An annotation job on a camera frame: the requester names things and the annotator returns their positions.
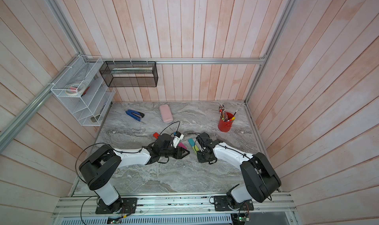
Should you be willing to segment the light green block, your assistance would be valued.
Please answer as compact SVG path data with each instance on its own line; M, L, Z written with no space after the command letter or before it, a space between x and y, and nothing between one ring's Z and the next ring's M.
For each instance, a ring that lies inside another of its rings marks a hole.
M200 151L200 149L197 147L197 145L194 145L192 148L195 151L195 153L197 153L198 151Z

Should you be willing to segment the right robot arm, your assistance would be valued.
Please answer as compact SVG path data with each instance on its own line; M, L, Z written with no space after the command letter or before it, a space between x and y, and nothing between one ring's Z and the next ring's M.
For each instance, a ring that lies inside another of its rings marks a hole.
M224 196L225 204L235 210L249 200L262 203L271 198L282 182L263 153L249 154L220 140L212 140L205 132L196 137L200 163L214 164L225 161L242 173L243 183L231 188Z

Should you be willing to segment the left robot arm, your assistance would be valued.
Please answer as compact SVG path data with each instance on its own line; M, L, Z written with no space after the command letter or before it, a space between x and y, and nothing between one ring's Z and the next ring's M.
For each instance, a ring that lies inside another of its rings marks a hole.
M119 207L120 195L110 183L118 168L130 165L150 165L160 158L183 159L190 151L183 147L173 147L171 143L156 145L151 143L140 149L122 151L109 144L102 145L79 166L79 171L90 190L100 197L106 206Z

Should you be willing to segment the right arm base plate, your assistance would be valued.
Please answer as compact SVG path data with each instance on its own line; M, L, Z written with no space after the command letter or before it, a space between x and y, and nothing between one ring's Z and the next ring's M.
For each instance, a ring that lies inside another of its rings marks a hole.
M216 211L253 211L254 206L251 200L245 200L243 202L235 201L228 195L213 196L212 204Z

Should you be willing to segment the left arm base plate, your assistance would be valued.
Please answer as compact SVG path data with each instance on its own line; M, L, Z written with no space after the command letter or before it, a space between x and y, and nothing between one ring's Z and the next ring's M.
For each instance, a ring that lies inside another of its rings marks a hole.
M106 205L103 199L100 199L95 214L134 214L137 200L136 197L120 197L112 204Z

